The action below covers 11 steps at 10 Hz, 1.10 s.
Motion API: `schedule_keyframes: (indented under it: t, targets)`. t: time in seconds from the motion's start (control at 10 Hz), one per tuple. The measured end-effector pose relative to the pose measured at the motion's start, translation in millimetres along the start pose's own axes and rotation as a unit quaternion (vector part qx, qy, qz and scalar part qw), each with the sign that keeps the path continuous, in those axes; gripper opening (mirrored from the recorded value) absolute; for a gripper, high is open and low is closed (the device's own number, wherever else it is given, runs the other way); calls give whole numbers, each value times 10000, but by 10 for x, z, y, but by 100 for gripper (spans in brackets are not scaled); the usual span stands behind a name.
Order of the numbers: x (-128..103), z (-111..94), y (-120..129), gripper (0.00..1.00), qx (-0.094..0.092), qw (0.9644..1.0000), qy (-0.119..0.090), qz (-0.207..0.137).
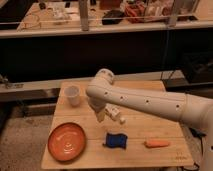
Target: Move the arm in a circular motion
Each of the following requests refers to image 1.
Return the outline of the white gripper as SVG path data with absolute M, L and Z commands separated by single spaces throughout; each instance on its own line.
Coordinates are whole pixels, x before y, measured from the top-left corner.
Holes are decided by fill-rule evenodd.
M 115 105 L 107 104 L 105 107 L 105 112 L 113 121 L 117 121 L 119 119 L 119 123 L 121 125 L 125 124 L 126 122 L 125 117 L 123 116 L 120 117 L 120 110 Z

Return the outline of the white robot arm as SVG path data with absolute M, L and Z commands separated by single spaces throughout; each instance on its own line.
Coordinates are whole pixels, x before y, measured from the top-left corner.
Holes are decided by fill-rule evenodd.
M 104 120 L 99 112 L 110 103 L 197 129 L 206 135 L 200 171 L 213 171 L 213 99 L 186 93 L 127 89 L 114 86 L 113 81 L 112 71 L 100 69 L 86 88 L 88 103 L 99 122 Z

